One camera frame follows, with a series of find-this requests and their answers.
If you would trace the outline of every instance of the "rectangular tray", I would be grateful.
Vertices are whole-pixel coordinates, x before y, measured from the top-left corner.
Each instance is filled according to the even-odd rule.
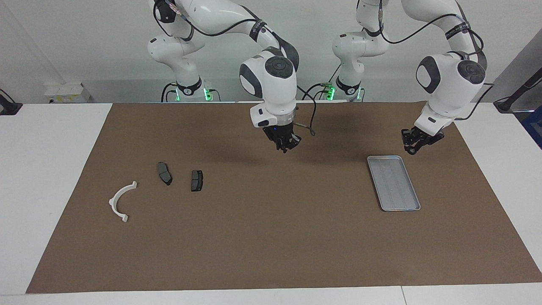
[[[370,156],[367,163],[384,211],[420,210],[420,202],[401,157]]]

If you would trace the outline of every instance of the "white table surface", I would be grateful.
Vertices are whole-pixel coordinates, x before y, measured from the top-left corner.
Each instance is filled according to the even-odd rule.
[[[542,304],[542,283],[24,295],[110,108],[25,105],[0,117],[0,304]],[[457,127],[541,268],[542,150],[491,104]]]

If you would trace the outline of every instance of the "brown table mat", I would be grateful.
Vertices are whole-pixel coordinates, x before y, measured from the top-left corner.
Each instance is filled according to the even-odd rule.
[[[542,282],[454,125],[404,152],[422,106],[319,105],[317,137],[296,128],[284,155],[251,105],[115,104],[27,292]],[[369,155],[404,158],[421,211],[379,208]],[[108,200],[133,180],[123,223]]]

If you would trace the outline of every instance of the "wall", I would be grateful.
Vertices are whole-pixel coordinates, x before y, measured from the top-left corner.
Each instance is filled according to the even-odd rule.
[[[82,81],[96,102],[157,101],[162,87],[172,80],[166,66],[154,62],[147,41],[158,35],[146,0],[71,1],[0,0],[66,81]],[[361,30],[355,19],[355,0],[237,0],[246,5],[301,54],[299,84],[309,87],[327,81],[339,60],[331,51],[336,35]],[[540,0],[511,2],[461,1],[474,29],[486,42],[488,81],[493,81],[542,27]],[[15,36],[0,15],[0,86],[19,101],[40,103],[43,83],[50,73]],[[400,39],[423,23],[406,16],[400,1],[391,1],[385,15],[389,38]],[[237,81],[240,63],[260,51],[240,34],[208,40],[190,55],[201,75],[212,81],[224,100],[249,100]],[[427,95],[415,80],[415,70],[427,55],[448,51],[436,27],[383,56],[368,58],[364,86],[367,100],[411,101]]]
[[[542,30],[495,80],[495,87],[483,101],[492,102],[512,95],[540,68],[542,68]],[[512,110],[536,109],[541,105],[542,85],[538,85],[521,96],[512,105]]]

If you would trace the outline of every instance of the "blue object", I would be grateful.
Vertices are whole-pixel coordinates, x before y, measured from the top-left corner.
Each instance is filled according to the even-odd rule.
[[[521,124],[542,149],[542,106],[536,109]]]

